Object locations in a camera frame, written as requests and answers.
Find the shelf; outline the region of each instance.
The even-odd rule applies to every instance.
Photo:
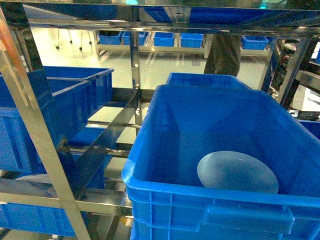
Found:
[[[119,223],[119,217],[131,216],[132,206],[126,192],[116,189],[98,190],[86,189],[90,175],[101,164],[101,159],[105,155],[115,157],[126,157],[130,151],[131,145],[116,144],[116,140],[125,127],[135,128],[139,131],[142,123],[143,101],[148,102],[154,91],[142,90],[140,78],[139,51],[155,53],[186,53],[186,54],[208,54],[210,42],[205,41],[203,48],[182,48],[179,44],[179,38],[176,37],[174,47],[155,47],[149,38],[144,46],[138,46],[138,32],[173,32],[176,36],[179,33],[206,33],[206,34],[231,34],[231,35],[258,35],[258,36],[276,36],[300,38],[297,45],[297,51],[292,58],[288,77],[285,80],[283,89],[290,89],[295,80],[300,65],[304,65],[306,52],[312,49],[317,37],[320,36],[320,28],[314,27],[319,23],[320,7],[315,3],[306,6],[304,11],[297,6],[290,6],[284,3],[273,3],[273,1],[263,1],[258,4],[256,0],[237,0],[230,3],[225,0],[204,0],[204,1],[185,1],[185,0],[0,0],[1,4],[0,21],[0,63],[1,73],[10,89],[11,95],[16,102],[20,115],[32,138],[32,141],[39,153],[47,173],[52,181],[50,184],[29,184],[28,182],[18,182],[16,180],[0,179],[0,201],[18,204],[37,204],[45,207],[55,207],[64,209],[70,223],[79,240],[89,240],[91,236],[86,228],[85,221],[80,211],[92,212],[99,215],[116,215],[112,221],[113,224]],[[33,14],[27,18],[24,4],[40,3],[40,7],[48,8],[52,4],[96,4],[100,7],[115,7],[116,17],[107,18],[102,14],[84,15],[77,17],[66,17],[65,15],[48,14],[41,11],[41,14]],[[164,12],[164,18],[157,22],[148,14],[146,7],[158,6]],[[231,11],[234,14],[234,8],[250,12],[252,17],[243,19],[238,24],[232,22],[223,22],[224,17],[218,17],[216,20],[211,14],[216,11]],[[192,19],[194,11],[202,11],[197,19]],[[71,147],[68,140],[64,137],[60,142],[53,142],[52,136],[60,136],[63,131],[61,128],[51,129],[52,117],[55,113],[55,103],[49,109],[50,114],[42,112],[39,100],[43,91],[39,91],[39,84],[28,78],[27,72],[42,70],[42,62],[34,42],[31,26],[62,29],[80,29],[89,31],[133,31],[131,46],[128,45],[101,45],[97,44],[98,51],[130,51],[131,53],[131,71],[132,88],[114,88],[114,101],[126,102],[125,107],[112,122],[105,122],[101,125],[108,126],[94,144],[84,149],[84,155],[78,161],[75,168],[68,168],[68,164],[73,163],[70,155]],[[275,54],[275,47],[270,45],[270,50],[241,50],[243,56],[271,57]],[[26,66],[21,60],[24,57]],[[261,82],[269,86],[266,75],[269,66],[263,72]],[[314,76],[306,75],[305,81],[317,80]],[[50,93],[49,85],[44,80],[41,87]],[[286,98],[286,92],[283,93],[283,99]],[[128,124],[134,116],[135,124]],[[123,185],[117,179],[109,179],[110,186],[113,184]]]

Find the person's leg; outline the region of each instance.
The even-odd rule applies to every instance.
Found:
[[[240,70],[241,36],[215,34],[205,64],[205,74],[237,76]]]

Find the plastic crate handle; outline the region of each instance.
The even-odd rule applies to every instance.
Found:
[[[205,209],[203,219],[205,225],[277,234],[290,234],[294,222],[288,207],[282,210],[275,206],[210,206]]]

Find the gray floor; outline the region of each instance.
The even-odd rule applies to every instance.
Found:
[[[59,49],[56,49],[57,32],[55,28],[34,28],[32,30],[36,45],[45,66],[74,66],[74,67],[103,67],[113,68],[113,86],[120,88],[131,88],[131,64],[129,52],[109,51],[98,58],[93,45],[89,45],[87,32],[83,32],[83,50],[80,51],[80,31],[71,30],[73,44],[69,43],[69,35],[66,30],[60,31]],[[141,82],[144,89],[155,89],[158,85],[164,84],[171,72],[203,73],[206,61],[195,55],[186,54],[164,54],[164,53],[142,53],[140,56]],[[257,89],[265,67],[265,63],[258,58],[247,57],[241,60],[240,73],[238,78],[253,89]],[[120,108],[104,107],[94,115],[92,120],[112,121]],[[127,128],[120,136],[118,142],[133,143],[135,140],[135,129]],[[105,173],[112,178],[120,177],[120,169],[125,163],[124,159],[113,158]],[[108,229],[103,224],[108,222],[108,217],[101,220],[99,228],[101,232]],[[128,239],[128,227],[120,224],[121,230],[116,233],[115,240]],[[5,237],[5,240],[47,240],[50,236],[26,231],[12,230]]]

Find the metal rack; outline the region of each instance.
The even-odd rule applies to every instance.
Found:
[[[95,39],[97,40],[97,32],[94,33]],[[174,46],[154,46],[154,37],[155,33],[152,32],[149,34],[145,40],[143,46],[139,47],[140,52],[147,52],[147,53],[182,53],[182,54],[193,54],[193,55],[200,55],[203,56],[204,59],[208,58],[211,43],[212,43],[212,36],[208,34],[205,36],[203,40],[203,47],[194,48],[194,47],[181,47],[180,44],[180,33],[176,33],[174,35]],[[99,56],[100,52],[102,51],[130,51],[129,45],[111,45],[111,44],[100,44],[97,40],[95,44],[95,51],[96,54]],[[248,56],[248,57],[262,57],[266,58],[269,56],[269,49],[265,50],[251,50],[251,49],[243,49],[241,48],[241,56]]]
[[[131,216],[131,203],[123,191],[88,189],[86,185],[97,166],[107,154],[127,157],[130,145],[118,144],[113,149],[118,137],[126,127],[136,128],[142,124],[142,107],[151,99],[153,91],[141,89],[138,32],[174,32],[174,33],[206,33],[206,34],[233,34],[259,35],[282,38],[299,38],[299,44],[294,58],[290,60],[287,75],[281,88],[278,102],[288,106],[291,94],[297,85],[296,76],[299,73],[301,82],[308,82],[309,86],[318,88],[319,77],[312,75],[308,80],[309,72],[319,74],[319,67],[311,66],[309,56],[313,53],[320,36],[320,7],[318,3],[305,6],[290,6],[284,1],[272,3],[265,0],[215,0],[215,1],[185,1],[185,0],[0,0],[0,71],[10,90],[14,102],[31,136],[34,146],[52,182],[50,184],[30,183],[0,178],[0,201],[17,204],[38,205],[64,209],[79,240],[96,239],[95,233],[87,230],[81,211],[100,215],[116,216],[112,221],[119,222],[121,216]],[[114,6],[118,14],[111,20],[97,19],[27,19],[23,4],[96,4],[104,7]],[[170,22],[156,22],[147,17],[143,6],[164,7]],[[261,9],[271,10],[270,15],[263,15],[249,22],[241,24],[215,24],[214,22],[190,23],[193,8],[246,8],[252,11]],[[123,110],[108,123],[95,142],[83,151],[83,156],[76,165],[72,159],[71,146],[66,137],[59,141],[53,140],[62,132],[60,129],[48,127],[51,115],[44,114],[41,102],[42,92],[38,85],[30,81],[27,73],[41,71],[43,66],[30,25],[55,27],[64,29],[80,29],[89,31],[116,30],[131,31],[130,53],[132,71],[132,89],[115,88],[114,101],[127,102]],[[274,41],[268,54],[271,62],[272,55],[277,54]],[[267,91],[271,79],[264,77],[270,71],[271,64],[264,69],[260,81],[260,88]],[[41,80],[41,88],[50,91],[45,74]],[[51,107],[52,115],[58,114],[55,106]],[[135,116],[135,124],[128,122]]]

